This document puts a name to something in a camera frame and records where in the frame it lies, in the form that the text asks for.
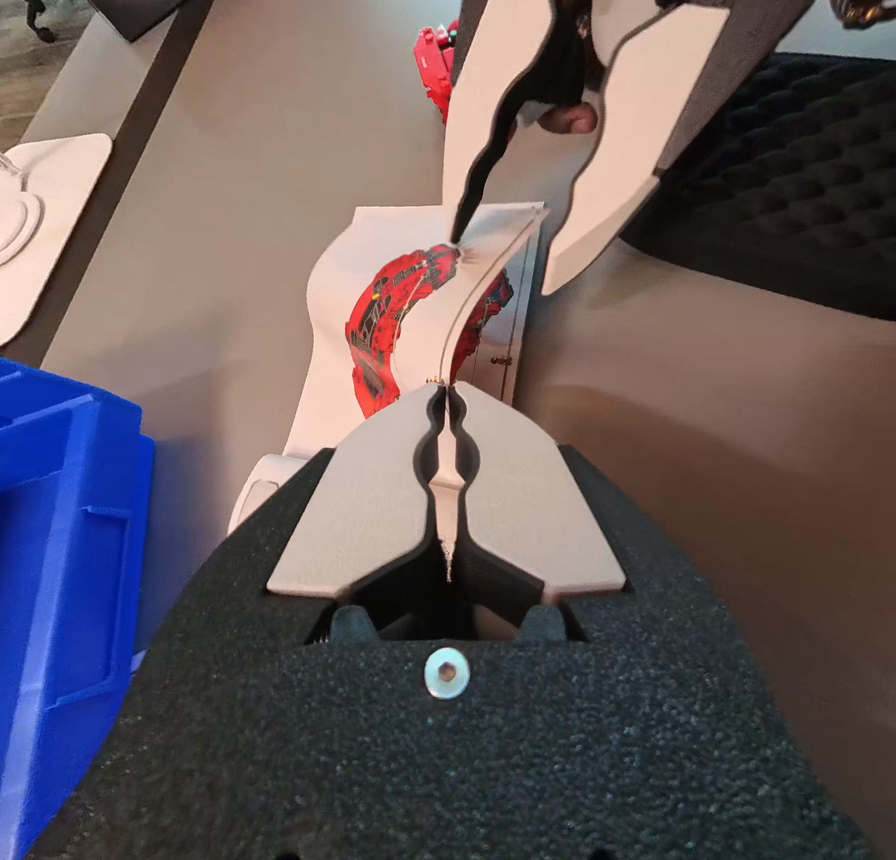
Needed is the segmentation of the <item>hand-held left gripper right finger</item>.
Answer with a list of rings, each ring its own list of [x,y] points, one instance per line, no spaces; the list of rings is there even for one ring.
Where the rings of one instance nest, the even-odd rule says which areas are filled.
[[[472,385],[450,392],[459,497],[454,576],[480,605],[559,605],[625,574],[559,445]]]

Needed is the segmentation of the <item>blue plastic bin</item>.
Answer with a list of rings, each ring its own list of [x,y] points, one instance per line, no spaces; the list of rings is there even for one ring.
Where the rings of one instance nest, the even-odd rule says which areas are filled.
[[[154,441],[140,406],[1,361],[1,856],[84,777],[132,675]]]

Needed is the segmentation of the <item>red lego car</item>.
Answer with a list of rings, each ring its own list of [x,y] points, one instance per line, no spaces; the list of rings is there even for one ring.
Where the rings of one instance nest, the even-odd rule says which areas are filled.
[[[426,27],[419,32],[413,54],[427,97],[446,124],[453,92],[452,71],[459,19],[448,26]]]

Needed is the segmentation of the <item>black foam pad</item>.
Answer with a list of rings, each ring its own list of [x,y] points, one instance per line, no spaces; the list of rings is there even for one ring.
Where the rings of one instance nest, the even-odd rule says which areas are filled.
[[[680,268],[894,321],[894,61],[772,54],[621,239]]]

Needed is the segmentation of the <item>white instruction booklet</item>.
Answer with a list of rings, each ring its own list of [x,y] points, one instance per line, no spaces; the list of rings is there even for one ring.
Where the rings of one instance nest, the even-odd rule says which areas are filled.
[[[454,463],[449,389],[467,360],[514,350],[513,325],[531,291],[546,216],[542,202],[481,207],[459,245],[435,206],[359,207],[315,264],[307,305],[313,347],[284,451],[255,465],[233,508],[229,533],[312,458],[333,451],[366,419],[424,384],[445,388],[439,469],[430,487],[435,533],[409,560],[379,576],[442,584],[445,541],[456,532],[463,480]]]

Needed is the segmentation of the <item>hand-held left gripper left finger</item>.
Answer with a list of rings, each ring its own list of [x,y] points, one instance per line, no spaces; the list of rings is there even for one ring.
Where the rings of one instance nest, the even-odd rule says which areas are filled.
[[[426,546],[444,410],[444,386],[424,384],[340,442],[267,582],[271,593],[346,597]]]

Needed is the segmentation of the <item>white tray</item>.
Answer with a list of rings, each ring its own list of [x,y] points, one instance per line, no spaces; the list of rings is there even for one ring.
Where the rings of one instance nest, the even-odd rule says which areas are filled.
[[[1,154],[1,345],[34,311],[112,148],[95,133]]]

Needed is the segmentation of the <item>person's right hand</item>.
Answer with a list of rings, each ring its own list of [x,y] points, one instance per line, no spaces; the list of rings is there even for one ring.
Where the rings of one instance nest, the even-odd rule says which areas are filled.
[[[539,126],[555,135],[592,133],[599,124],[599,114],[588,101],[569,106],[554,106],[538,118]]]

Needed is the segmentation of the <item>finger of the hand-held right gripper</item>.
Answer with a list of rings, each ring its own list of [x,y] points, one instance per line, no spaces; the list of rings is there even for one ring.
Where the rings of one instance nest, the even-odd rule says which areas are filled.
[[[442,158],[442,210],[459,243],[524,101],[519,83],[550,36],[554,0],[462,0]]]
[[[598,259],[655,191],[661,155],[728,16],[724,7],[679,6],[621,41],[601,96],[601,135],[550,245],[543,294]]]

